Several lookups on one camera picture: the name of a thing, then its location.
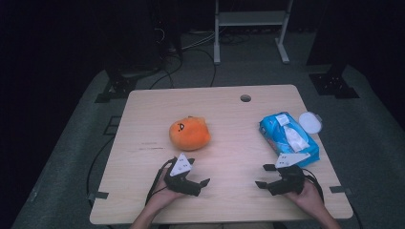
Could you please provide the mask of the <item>person's right hand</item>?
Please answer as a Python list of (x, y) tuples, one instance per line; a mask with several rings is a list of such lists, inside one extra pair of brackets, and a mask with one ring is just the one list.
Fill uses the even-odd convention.
[(300, 194), (289, 192), (285, 194), (285, 197), (315, 219), (318, 219), (325, 209), (316, 187), (308, 180), (304, 181), (304, 188)]

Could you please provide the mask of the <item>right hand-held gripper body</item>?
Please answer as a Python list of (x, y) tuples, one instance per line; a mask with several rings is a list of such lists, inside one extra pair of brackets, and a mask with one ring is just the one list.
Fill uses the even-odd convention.
[(309, 158), (310, 154), (294, 153), (278, 156), (276, 163), (273, 166), (281, 179), (269, 183), (266, 188), (273, 196), (282, 195), (290, 192), (300, 194), (304, 188), (305, 175), (299, 163)]

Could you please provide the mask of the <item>white wet wipe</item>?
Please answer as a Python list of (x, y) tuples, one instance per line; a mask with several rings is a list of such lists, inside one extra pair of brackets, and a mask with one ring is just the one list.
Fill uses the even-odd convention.
[(300, 152), (309, 147), (309, 139), (303, 132), (284, 126), (287, 142), (294, 152)]

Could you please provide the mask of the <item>white round plastic lid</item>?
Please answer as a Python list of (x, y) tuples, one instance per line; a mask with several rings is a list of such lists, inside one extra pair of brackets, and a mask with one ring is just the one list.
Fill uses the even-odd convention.
[(318, 134), (322, 128), (322, 118), (318, 114), (305, 112), (299, 116), (299, 124), (308, 134)]

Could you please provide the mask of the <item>blue wet wipes pack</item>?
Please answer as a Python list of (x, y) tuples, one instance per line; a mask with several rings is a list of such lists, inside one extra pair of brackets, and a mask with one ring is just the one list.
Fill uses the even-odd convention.
[[(307, 135), (309, 139), (309, 147), (300, 152), (294, 152), (289, 146), (284, 126), (295, 129), (298, 132), (303, 132)], [(277, 156), (281, 153), (284, 154), (294, 154), (294, 153), (309, 153), (310, 157), (299, 163), (300, 167), (305, 167), (310, 165), (313, 162), (316, 162), (320, 159), (319, 156), (319, 146), (315, 140), (311, 137), (311, 134), (308, 134), (299, 124), (299, 118), (294, 119), (288, 112), (280, 112), (278, 114), (272, 114), (266, 116), (262, 119), (259, 126), (259, 132), (265, 138), (265, 140), (273, 148)]]

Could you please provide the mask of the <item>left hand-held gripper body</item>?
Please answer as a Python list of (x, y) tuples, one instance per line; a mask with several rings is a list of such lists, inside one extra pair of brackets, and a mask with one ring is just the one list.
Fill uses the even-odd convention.
[(186, 178), (191, 169), (192, 164), (188, 162), (185, 154), (175, 157), (175, 161), (171, 164), (164, 177), (167, 187), (174, 192), (197, 197), (202, 188), (200, 188), (199, 183)]

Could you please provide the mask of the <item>white metal stand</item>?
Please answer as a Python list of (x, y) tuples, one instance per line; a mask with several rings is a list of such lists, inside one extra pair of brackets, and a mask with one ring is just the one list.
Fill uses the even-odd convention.
[(288, 0), (284, 10), (275, 11), (235, 11), (221, 12), (219, 0), (215, 1), (213, 62), (221, 63), (220, 28), (225, 27), (254, 27), (280, 26), (281, 31), (275, 38), (275, 44), (284, 64), (289, 63), (287, 51), (284, 47), (285, 35), (294, 0)]

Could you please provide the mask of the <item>person's left hand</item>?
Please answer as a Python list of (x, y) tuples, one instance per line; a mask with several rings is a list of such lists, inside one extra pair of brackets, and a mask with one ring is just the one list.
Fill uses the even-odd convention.
[(146, 206), (149, 209), (156, 211), (162, 210), (176, 199), (184, 197), (184, 194), (174, 192), (167, 187), (167, 184), (164, 181), (166, 172), (167, 169), (162, 170), (158, 183), (152, 192), (152, 196), (147, 201)]

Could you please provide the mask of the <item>orange plush toy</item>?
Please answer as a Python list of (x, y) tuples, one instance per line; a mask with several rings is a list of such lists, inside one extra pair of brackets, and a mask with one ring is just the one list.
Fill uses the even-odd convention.
[(172, 144), (184, 151), (194, 151), (204, 147), (211, 139), (203, 117), (189, 116), (174, 122), (169, 128)]

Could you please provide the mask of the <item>black stand base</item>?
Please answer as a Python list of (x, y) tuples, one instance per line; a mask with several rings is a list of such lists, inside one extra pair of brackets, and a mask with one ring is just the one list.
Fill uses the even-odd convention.
[(311, 73), (309, 78), (319, 95), (333, 95), (337, 99), (358, 98), (359, 95), (343, 78), (346, 63), (333, 63), (325, 73)]
[(112, 99), (127, 98), (129, 93), (136, 88), (140, 80), (139, 75), (126, 77), (118, 70), (107, 69), (106, 73), (108, 81), (104, 90), (97, 95), (96, 103), (107, 103)]

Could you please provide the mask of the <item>grey tape strip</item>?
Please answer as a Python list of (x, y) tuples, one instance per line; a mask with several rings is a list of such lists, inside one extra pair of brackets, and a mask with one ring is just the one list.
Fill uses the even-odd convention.
[(331, 186), (331, 187), (330, 187), (330, 191), (331, 191), (333, 194), (336, 194), (336, 193), (344, 193), (344, 194), (346, 194), (346, 195), (352, 195), (352, 190), (351, 190), (350, 188), (345, 188), (345, 187), (343, 187), (343, 186)]
[(108, 196), (109, 196), (109, 194), (106, 192), (95, 192), (95, 193), (89, 193), (87, 196), (87, 199), (91, 200), (91, 201), (95, 201), (97, 198), (107, 199)]

